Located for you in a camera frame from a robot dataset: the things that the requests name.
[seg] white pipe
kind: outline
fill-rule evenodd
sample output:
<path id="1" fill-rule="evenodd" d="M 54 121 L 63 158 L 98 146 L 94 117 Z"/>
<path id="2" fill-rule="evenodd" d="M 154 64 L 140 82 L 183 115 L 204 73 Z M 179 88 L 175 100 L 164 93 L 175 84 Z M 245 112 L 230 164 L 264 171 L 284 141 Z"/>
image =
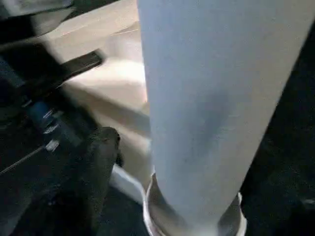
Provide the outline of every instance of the white pipe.
<path id="1" fill-rule="evenodd" d="M 153 159 L 166 202 L 216 225 L 237 195 L 314 0 L 138 0 Z"/>

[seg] black machine part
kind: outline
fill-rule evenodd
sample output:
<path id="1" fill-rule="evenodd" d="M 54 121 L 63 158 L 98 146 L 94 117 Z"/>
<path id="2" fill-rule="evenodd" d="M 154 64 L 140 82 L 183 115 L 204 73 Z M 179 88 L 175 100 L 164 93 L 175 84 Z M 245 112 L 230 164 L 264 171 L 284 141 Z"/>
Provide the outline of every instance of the black machine part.
<path id="1" fill-rule="evenodd" d="M 0 236 L 95 235 L 120 138 L 61 85 L 102 62 L 60 64 L 42 44 L 0 52 Z"/>
<path id="2" fill-rule="evenodd" d="M 72 0 L 0 0 L 0 48 L 54 30 L 74 10 Z"/>

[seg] metal base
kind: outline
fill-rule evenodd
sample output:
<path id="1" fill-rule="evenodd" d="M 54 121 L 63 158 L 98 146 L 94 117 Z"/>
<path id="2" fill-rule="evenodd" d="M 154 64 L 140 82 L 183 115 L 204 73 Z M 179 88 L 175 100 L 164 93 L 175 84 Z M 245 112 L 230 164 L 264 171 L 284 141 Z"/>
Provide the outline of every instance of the metal base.
<path id="1" fill-rule="evenodd" d="M 239 194 L 216 224 L 189 225 L 165 202 L 154 174 L 143 205 L 144 221 L 151 236 L 244 236 L 247 221 L 240 202 Z"/>

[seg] dark floor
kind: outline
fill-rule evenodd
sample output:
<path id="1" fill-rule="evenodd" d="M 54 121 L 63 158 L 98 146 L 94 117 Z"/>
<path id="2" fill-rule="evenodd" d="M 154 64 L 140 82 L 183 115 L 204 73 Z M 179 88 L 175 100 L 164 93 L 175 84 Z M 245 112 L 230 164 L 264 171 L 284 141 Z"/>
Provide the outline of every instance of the dark floor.
<path id="1" fill-rule="evenodd" d="M 314 236 L 315 24 L 242 186 L 247 236 Z"/>
<path id="2" fill-rule="evenodd" d="M 149 236 L 142 218 L 142 206 L 109 188 L 97 236 Z"/>

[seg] white surface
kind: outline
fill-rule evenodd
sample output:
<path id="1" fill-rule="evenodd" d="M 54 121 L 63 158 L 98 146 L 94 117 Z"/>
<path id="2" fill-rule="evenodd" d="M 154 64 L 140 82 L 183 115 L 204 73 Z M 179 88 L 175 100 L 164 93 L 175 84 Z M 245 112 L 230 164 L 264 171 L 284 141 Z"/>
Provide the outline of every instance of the white surface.
<path id="1" fill-rule="evenodd" d="M 144 203 L 146 194 L 141 183 L 117 165 L 113 168 L 110 184 L 139 204 Z"/>
<path id="2" fill-rule="evenodd" d="M 100 50 L 109 56 L 107 61 L 69 80 L 64 87 L 101 125 L 118 130 L 124 169 L 147 187 L 153 166 L 139 25 L 133 23 L 123 30 L 117 28 L 115 34 L 102 41 Z"/>
<path id="3" fill-rule="evenodd" d="M 106 37 L 137 21 L 136 0 L 120 0 L 67 20 L 42 39 L 67 61 L 102 47 Z"/>
<path id="4" fill-rule="evenodd" d="M 315 1 L 138 6 L 157 183 L 187 224 L 215 232 L 313 22 Z"/>

